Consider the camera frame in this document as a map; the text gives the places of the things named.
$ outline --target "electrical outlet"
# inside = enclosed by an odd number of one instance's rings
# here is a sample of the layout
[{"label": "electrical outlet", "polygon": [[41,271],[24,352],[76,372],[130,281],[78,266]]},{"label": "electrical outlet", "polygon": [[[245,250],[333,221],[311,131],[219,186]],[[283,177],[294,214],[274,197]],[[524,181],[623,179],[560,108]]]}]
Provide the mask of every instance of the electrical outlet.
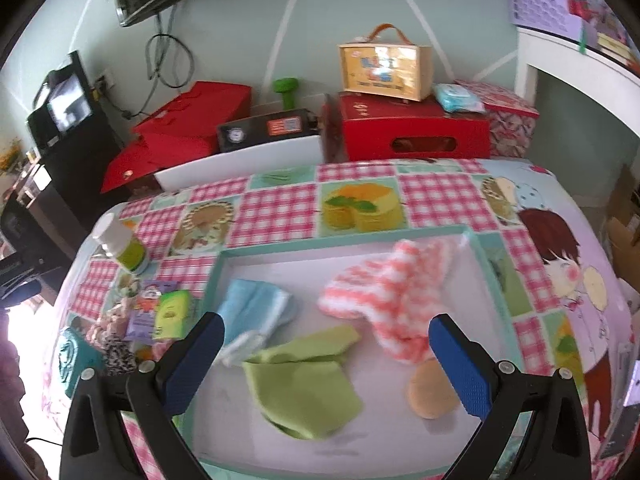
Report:
[{"label": "electrical outlet", "polygon": [[98,74],[98,77],[95,78],[96,83],[94,84],[94,87],[97,87],[97,82],[100,79],[104,79],[105,83],[107,84],[107,90],[109,90],[116,84],[116,81],[113,78],[113,73],[111,73],[111,70],[108,68],[105,68]]}]

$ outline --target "snack package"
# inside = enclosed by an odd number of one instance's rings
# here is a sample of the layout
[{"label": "snack package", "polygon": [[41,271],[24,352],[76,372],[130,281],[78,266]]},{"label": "snack package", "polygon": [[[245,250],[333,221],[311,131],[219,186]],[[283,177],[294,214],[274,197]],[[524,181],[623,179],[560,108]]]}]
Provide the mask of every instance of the snack package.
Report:
[{"label": "snack package", "polygon": [[176,290],[160,297],[153,330],[154,342],[183,339],[187,335],[191,303],[191,293],[188,290]]},{"label": "snack package", "polygon": [[434,86],[434,93],[444,111],[478,112],[484,114],[484,104],[480,98],[460,85],[438,84]]},{"label": "snack package", "polygon": [[178,288],[178,282],[163,280],[145,280],[142,290],[136,298],[136,304],[129,317],[129,325],[125,334],[125,341],[138,341],[145,345],[153,344],[154,323],[160,298],[163,294],[171,293]]}]

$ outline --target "plastic bottle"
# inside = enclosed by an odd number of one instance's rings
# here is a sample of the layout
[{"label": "plastic bottle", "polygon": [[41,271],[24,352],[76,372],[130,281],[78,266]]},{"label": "plastic bottle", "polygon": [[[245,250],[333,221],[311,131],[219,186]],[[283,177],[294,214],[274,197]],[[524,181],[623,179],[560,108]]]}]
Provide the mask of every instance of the plastic bottle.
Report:
[{"label": "plastic bottle", "polygon": [[91,236],[104,248],[107,256],[124,269],[141,274],[149,264],[146,247],[133,231],[123,225],[114,213],[105,213],[94,226]]}]

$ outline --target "blue gripper pad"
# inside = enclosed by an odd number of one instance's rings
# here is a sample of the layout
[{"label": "blue gripper pad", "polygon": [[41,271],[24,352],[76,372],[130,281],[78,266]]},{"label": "blue gripper pad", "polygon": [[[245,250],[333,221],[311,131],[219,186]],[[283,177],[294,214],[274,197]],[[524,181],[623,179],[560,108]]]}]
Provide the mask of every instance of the blue gripper pad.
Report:
[{"label": "blue gripper pad", "polygon": [[429,325],[429,344],[469,415],[485,420],[492,405],[492,387],[482,375],[465,346],[472,343],[446,314]]},{"label": "blue gripper pad", "polygon": [[187,410],[224,339],[222,318],[207,312],[187,337],[175,342],[160,359],[156,381],[168,416],[180,415]]}]

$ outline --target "teal tray border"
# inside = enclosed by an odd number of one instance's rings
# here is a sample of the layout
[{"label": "teal tray border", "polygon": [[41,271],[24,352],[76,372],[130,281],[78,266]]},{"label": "teal tray border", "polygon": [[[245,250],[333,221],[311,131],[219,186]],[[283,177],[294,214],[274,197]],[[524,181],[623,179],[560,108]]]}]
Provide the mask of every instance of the teal tray border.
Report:
[{"label": "teal tray border", "polygon": [[[503,325],[504,336],[507,348],[510,350],[511,361],[520,369],[524,370],[524,361],[522,359],[522,353],[518,346],[518,339],[516,337],[515,330],[513,328],[513,322],[511,321],[511,315],[507,308],[500,284],[494,274],[491,264],[487,259],[486,253],[480,244],[478,234],[471,228],[465,225],[452,225],[441,227],[426,227],[417,229],[400,229],[396,231],[384,231],[375,233],[361,233],[351,234],[343,236],[325,237],[325,238],[306,238],[305,240],[294,240],[290,242],[278,242],[274,244],[255,245],[249,247],[239,247],[234,249],[224,249],[220,251],[216,259],[216,263],[211,269],[209,279],[204,293],[203,299],[200,301],[199,312],[196,313],[195,319],[200,317],[205,312],[212,311],[212,308],[206,308],[206,305],[213,306],[216,293],[216,284],[220,280],[220,275],[230,258],[238,258],[240,256],[257,256],[260,254],[274,254],[293,251],[305,251],[311,249],[324,249],[329,247],[343,247],[350,245],[375,243],[375,242],[395,242],[404,238],[426,238],[432,236],[443,235],[466,235],[469,238],[470,244],[476,259],[480,264],[486,284],[489,288],[489,292],[494,300],[498,317]],[[189,448],[193,444],[193,427],[194,427],[194,405],[193,403],[183,416],[178,421],[178,429],[182,434],[184,441]],[[254,472],[249,470],[243,470],[241,468],[232,468],[213,461],[198,459],[203,468],[207,471],[209,476],[214,480],[253,480],[253,479],[265,479],[265,480],[309,480],[318,475],[297,476],[295,474],[273,474],[273,473],[260,473],[261,476],[256,476]],[[429,469],[418,473],[409,473],[399,476],[391,477],[376,477],[375,480],[419,480],[436,476],[445,473],[449,469],[449,466],[444,466],[436,469]]]}]

